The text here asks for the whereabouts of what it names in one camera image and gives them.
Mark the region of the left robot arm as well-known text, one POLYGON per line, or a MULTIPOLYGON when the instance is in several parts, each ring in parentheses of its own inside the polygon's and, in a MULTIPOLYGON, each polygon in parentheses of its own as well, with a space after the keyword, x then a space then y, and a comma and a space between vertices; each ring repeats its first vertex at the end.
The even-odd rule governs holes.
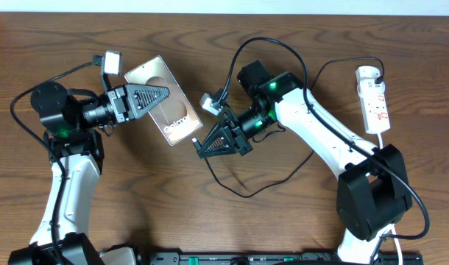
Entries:
POLYGON ((97 95, 55 81, 30 89, 32 108, 46 128, 52 187, 29 246, 10 253, 9 264, 143 264, 125 244, 97 252, 88 238, 91 204, 105 159, 99 128, 134 121, 169 96, 156 85, 120 85, 97 95))

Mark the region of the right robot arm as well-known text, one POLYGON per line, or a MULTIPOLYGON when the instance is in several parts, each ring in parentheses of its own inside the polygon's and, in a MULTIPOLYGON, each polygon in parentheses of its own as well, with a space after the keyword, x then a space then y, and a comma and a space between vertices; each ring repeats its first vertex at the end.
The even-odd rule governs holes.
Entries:
POLYGON ((340 261, 373 264, 381 242, 398 235, 392 228, 413 205, 406 165, 393 145, 379 147, 332 116, 287 71, 272 76, 256 60, 237 79, 252 100, 236 115, 222 104, 217 123, 203 142, 194 140, 200 158, 252 151, 251 140, 274 123, 296 133, 333 172, 338 182, 336 210, 346 227, 337 255, 340 261))

